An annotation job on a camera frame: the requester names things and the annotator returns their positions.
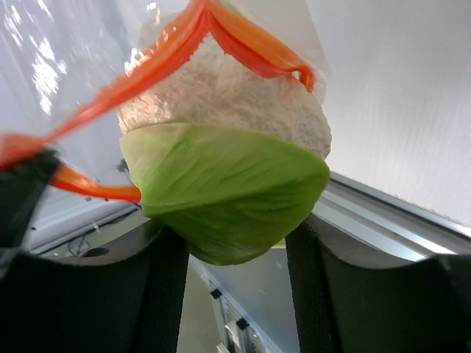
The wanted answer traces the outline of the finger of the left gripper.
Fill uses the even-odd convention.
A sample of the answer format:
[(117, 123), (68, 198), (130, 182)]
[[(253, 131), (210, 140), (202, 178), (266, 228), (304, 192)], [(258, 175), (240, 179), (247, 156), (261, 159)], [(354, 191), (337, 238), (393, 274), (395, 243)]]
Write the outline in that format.
[(23, 243), (35, 208), (61, 162), (46, 149), (1, 172), (1, 253)]

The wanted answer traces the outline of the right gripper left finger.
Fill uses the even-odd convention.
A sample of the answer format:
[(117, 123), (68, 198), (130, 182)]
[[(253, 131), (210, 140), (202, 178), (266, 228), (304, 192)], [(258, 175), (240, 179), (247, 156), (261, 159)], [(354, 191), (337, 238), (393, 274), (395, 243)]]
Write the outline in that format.
[(157, 221), (49, 260), (1, 250), (3, 352), (175, 352), (185, 241)]

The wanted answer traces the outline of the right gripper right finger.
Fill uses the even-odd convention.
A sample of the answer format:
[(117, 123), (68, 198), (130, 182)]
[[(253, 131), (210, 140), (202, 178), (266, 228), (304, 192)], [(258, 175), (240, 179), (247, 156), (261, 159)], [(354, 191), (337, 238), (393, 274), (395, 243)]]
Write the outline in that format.
[(309, 216), (286, 239), (302, 352), (468, 352), (470, 256), (417, 262)]

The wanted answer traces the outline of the clear zip bag orange zipper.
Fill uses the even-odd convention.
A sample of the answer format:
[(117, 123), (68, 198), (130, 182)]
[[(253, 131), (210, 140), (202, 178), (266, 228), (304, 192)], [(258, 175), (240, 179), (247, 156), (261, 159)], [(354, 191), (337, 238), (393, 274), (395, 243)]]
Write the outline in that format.
[[(206, 37), (259, 77), (287, 77), (313, 97), (323, 98), (326, 59), (302, 5), (276, 10), (272, 1), (249, 1), (230, 9), (219, 1), (190, 1), (145, 50), (140, 64), (103, 88), (62, 126), (44, 138), (4, 135), (1, 168), (33, 157), (170, 77), (191, 60)], [(319, 157), (255, 131), (175, 123), (151, 129), (150, 140), (162, 151), (145, 165), (140, 184), (105, 187), (68, 167), (52, 184), (86, 196), (140, 201), (148, 213), (164, 214), (262, 196), (309, 208), (330, 179)]]

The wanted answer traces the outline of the white cauliflower green leaves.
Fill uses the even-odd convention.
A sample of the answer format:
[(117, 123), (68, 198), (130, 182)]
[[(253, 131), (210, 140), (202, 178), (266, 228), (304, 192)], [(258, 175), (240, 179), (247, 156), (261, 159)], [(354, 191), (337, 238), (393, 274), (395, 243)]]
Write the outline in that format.
[(267, 252), (329, 180), (331, 132), (295, 79), (263, 79), (207, 39), (169, 78), (121, 105), (121, 150), (144, 215), (212, 265)]

